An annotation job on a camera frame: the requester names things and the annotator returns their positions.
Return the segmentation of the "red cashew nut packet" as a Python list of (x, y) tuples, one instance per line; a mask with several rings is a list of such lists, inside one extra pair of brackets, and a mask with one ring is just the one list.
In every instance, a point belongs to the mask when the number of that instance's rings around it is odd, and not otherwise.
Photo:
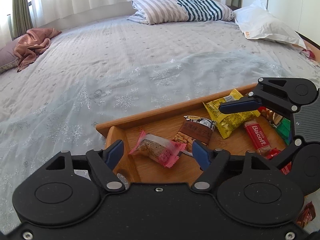
[(263, 106), (259, 107), (258, 111), (273, 127), (277, 127), (283, 119), (281, 115)]

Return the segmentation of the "yellow snack packet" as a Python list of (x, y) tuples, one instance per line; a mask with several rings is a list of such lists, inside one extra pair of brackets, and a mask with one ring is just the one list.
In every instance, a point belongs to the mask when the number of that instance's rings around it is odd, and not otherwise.
[(232, 114), (223, 114), (219, 111), (221, 103), (236, 101), (242, 97), (243, 95), (237, 89), (233, 89), (228, 96), (204, 103), (204, 107), (211, 120), (215, 122), (218, 132), (223, 139), (227, 139), (244, 122), (260, 116), (258, 110)]

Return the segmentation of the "green snack packet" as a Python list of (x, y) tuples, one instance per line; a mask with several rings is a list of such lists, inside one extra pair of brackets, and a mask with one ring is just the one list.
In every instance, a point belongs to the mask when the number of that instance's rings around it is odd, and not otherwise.
[(284, 140), (286, 145), (289, 145), (292, 140), (291, 122), (286, 118), (282, 118), (276, 127), (276, 132)]

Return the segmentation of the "brown peanut snack packet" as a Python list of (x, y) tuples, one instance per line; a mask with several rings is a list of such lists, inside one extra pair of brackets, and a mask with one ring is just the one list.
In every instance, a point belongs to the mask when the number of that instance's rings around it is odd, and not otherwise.
[(199, 140), (206, 146), (209, 144), (215, 129), (215, 121), (194, 115), (185, 115), (184, 119), (184, 123), (172, 140), (185, 144), (185, 149), (182, 152), (192, 157), (192, 147), (195, 140)]

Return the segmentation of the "red Biscoff packet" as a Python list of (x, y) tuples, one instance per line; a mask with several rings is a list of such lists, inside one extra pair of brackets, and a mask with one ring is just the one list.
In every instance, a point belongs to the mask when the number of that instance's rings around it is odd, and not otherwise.
[(260, 155), (266, 155), (272, 150), (271, 144), (262, 127), (255, 120), (245, 122), (244, 128), (250, 137), (255, 150)]

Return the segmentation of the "pink rice cake packet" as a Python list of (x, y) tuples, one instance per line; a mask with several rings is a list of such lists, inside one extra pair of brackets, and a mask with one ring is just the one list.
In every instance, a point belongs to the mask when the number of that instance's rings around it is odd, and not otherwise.
[(180, 152), (185, 150), (186, 144), (165, 139), (145, 131), (141, 131), (136, 145), (129, 152), (130, 155), (143, 155), (171, 168), (180, 158)]

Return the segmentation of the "dark red chocolate bar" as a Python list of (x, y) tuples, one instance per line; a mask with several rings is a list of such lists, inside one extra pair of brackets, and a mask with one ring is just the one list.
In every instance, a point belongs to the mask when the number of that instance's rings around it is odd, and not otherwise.
[(308, 202), (299, 214), (296, 223), (301, 228), (305, 228), (309, 222), (316, 217), (316, 210), (312, 202)]

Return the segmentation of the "red tissue pack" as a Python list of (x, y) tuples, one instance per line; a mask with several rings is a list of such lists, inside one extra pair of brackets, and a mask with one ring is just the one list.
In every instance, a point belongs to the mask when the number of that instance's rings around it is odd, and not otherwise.
[(315, 54), (314, 54), (313, 51), (310, 50), (310, 49), (303, 49), (303, 50), (301, 51), (301, 53), (302, 53), (305, 57), (307, 57), (308, 59), (311, 59), (311, 60), (313, 60), (313, 61), (316, 60)]

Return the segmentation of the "white pillow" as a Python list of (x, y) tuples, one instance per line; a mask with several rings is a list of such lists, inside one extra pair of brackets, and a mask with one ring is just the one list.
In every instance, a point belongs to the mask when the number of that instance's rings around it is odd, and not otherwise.
[(274, 17), (261, 0), (234, 11), (235, 23), (248, 40), (265, 39), (305, 49), (303, 39), (287, 24)]

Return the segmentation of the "light blue bedspread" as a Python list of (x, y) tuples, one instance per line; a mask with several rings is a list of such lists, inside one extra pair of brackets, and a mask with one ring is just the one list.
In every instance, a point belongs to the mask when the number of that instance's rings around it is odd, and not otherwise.
[(100, 123), (256, 82), (303, 77), (299, 49), (247, 40), (229, 22), (144, 25), (114, 18), (68, 29), (24, 70), (1, 75), (1, 231), (20, 223), (14, 189), (61, 150), (104, 145)]

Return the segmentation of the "striped pillow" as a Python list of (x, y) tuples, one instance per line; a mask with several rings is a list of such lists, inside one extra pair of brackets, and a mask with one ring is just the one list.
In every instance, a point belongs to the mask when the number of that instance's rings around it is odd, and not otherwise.
[(136, 12), (127, 19), (155, 25), (167, 22), (206, 22), (234, 19), (228, 6), (215, 0), (132, 0)]

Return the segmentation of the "purple pillow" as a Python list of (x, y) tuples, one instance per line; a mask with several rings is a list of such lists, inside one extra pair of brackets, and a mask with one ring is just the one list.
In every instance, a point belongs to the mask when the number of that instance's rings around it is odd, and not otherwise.
[(16, 38), (15, 40), (9, 42), (6, 46), (4, 46), (0, 51), (0, 74), (11, 70), (12, 68), (16, 68), (18, 66), (19, 58), (15, 56), (14, 49), (16, 47), (17, 42), (21, 38)]

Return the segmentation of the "pink crumpled cloth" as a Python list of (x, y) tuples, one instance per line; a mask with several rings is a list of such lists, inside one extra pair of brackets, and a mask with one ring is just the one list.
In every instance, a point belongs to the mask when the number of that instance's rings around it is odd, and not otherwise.
[(49, 47), (51, 39), (60, 35), (55, 28), (32, 28), (22, 35), (14, 48), (18, 58), (17, 71), (21, 72), (43, 54)]

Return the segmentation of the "green curtain left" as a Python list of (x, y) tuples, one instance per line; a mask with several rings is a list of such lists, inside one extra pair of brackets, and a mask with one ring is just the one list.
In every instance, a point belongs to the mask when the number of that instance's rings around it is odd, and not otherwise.
[(28, 0), (12, 0), (11, 21), (13, 38), (24, 35), (33, 27)]

